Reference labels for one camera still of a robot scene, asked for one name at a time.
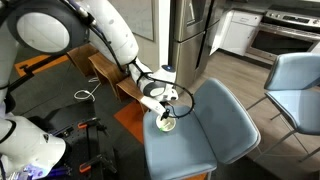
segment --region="chair leg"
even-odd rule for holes
[[[253,103],[250,107],[248,107],[246,110],[249,111],[249,109],[251,109],[253,106],[259,104],[261,101],[263,101],[263,100],[266,99],[266,98],[267,98],[267,96],[259,99],[257,102]]]
[[[265,150],[264,152],[262,152],[259,156],[257,156],[253,161],[257,161],[261,156],[265,155],[266,153],[268,153],[269,151],[271,151],[273,148],[275,148],[276,146],[278,146],[281,142],[283,142],[284,140],[286,140],[289,136],[291,136],[292,134],[294,134],[296,131],[293,130],[291,132],[289,132],[288,134],[286,134],[285,136],[283,136],[278,142],[276,142],[275,144],[273,144],[272,146],[270,146],[267,150]]]
[[[292,127],[292,126],[290,126],[290,125],[288,124],[288,121],[287,121],[285,118],[283,118],[282,116],[280,116],[280,118],[282,119],[282,121],[284,122],[284,124],[288,127],[288,129],[291,130],[290,127]],[[306,151],[306,153],[308,153],[308,150],[306,149],[306,147],[304,147],[304,145],[302,144],[302,142],[300,141],[300,139],[296,136],[296,134],[294,134],[293,136],[296,138],[296,140],[299,142],[299,144],[302,146],[302,148]]]
[[[210,180],[211,179],[211,175],[212,175],[212,171],[208,172],[206,180]]]
[[[317,152],[320,151],[320,147],[318,147],[316,150],[312,151],[312,153],[306,155],[305,157],[303,157],[302,159],[299,160],[299,162],[303,162],[304,160],[308,159],[309,157],[313,156],[314,154],[316,154]]]
[[[279,113],[279,114],[277,114],[277,115],[275,115],[275,116],[273,116],[273,118],[271,118],[270,120],[274,120],[275,118],[277,118],[278,116],[280,116],[281,115],[281,113]]]

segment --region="gray chair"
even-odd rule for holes
[[[268,90],[265,93],[266,96],[247,110],[268,98],[280,111],[278,115],[281,114],[293,130],[262,152],[255,160],[296,132],[305,135],[320,135],[320,93],[310,90],[319,83],[319,54],[290,53],[278,56],[264,85],[264,89]],[[300,161],[309,158],[319,150],[320,148],[316,149]]]
[[[230,164],[260,142],[247,111],[220,81],[206,80],[194,98],[192,113],[177,119],[170,132],[158,129],[154,112],[145,114],[144,146],[152,179],[184,179],[202,173],[210,179],[217,162]],[[177,115],[188,110],[174,106]]]

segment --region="refrigerator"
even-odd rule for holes
[[[188,88],[205,70],[224,1],[171,0],[169,65],[177,84]]]

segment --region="chair seat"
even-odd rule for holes
[[[175,106],[174,110],[181,115],[189,107]],[[147,112],[143,121],[146,160],[152,179],[183,179],[216,169],[213,151],[193,112],[176,119],[170,132],[160,131],[156,118],[157,114]]]
[[[267,97],[291,120],[301,134],[320,135],[320,93],[310,90],[269,91]]]

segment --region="small bowl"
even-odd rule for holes
[[[168,117],[167,119],[162,119],[161,121],[161,116],[158,116],[156,124],[160,131],[169,132],[176,126],[176,119]]]

